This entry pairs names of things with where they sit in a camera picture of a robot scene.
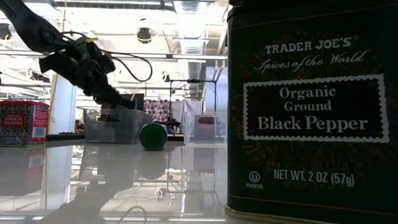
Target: white pillar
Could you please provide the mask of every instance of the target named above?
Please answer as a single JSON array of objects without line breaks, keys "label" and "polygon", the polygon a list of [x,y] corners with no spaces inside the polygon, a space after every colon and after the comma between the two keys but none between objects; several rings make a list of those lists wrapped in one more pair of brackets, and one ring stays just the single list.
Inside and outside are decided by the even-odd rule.
[{"label": "white pillar", "polygon": [[74,132],[77,87],[60,75],[53,75],[51,90],[53,108],[48,134]]},{"label": "white pillar", "polygon": [[58,209],[69,202],[72,152],[73,146],[46,150],[40,209]]}]

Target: tin lid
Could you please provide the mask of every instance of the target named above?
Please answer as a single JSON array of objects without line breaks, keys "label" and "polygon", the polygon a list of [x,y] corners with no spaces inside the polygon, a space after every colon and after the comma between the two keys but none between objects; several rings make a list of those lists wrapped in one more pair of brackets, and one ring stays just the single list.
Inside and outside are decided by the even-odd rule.
[{"label": "tin lid", "polygon": [[145,149],[150,151],[161,150],[167,142],[167,131],[160,124],[147,124],[141,129],[139,139]]}]

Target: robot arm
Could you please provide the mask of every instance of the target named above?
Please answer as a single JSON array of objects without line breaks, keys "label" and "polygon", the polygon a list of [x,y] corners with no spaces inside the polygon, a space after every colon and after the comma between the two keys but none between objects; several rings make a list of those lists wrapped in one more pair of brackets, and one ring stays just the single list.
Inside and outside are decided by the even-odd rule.
[{"label": "robot arm", "polygon": [[108,83],[107,74],[115,71],[109,54],[103,54],[92,39],[65,37],[43,17],[32,12],[21,0],[0,0],[0,10],[11,21],[19,37],[34,52],[50,54],[39,60],[41,72],[53,70],[97,103],[112,108],[128,107],[131,102]]}]

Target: glossy table surface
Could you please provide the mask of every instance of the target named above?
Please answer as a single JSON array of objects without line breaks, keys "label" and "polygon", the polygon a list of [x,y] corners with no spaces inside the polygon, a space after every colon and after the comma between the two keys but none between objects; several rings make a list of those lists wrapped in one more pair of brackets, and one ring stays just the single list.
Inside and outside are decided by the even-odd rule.
[{"label": "glossy table surface", "polygon": [[0,153],[0,223],[254,223],[224,213],[225,147],[60,141]]}]

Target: red spice tin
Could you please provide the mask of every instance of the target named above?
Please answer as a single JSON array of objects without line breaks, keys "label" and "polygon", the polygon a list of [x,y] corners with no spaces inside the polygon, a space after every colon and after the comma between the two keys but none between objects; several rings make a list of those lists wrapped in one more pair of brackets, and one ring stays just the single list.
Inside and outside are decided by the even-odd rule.
[{"label": "red spice tin", "polygon": [[49,105],[34,101],[0,102],[0,146],[45,144]]}]

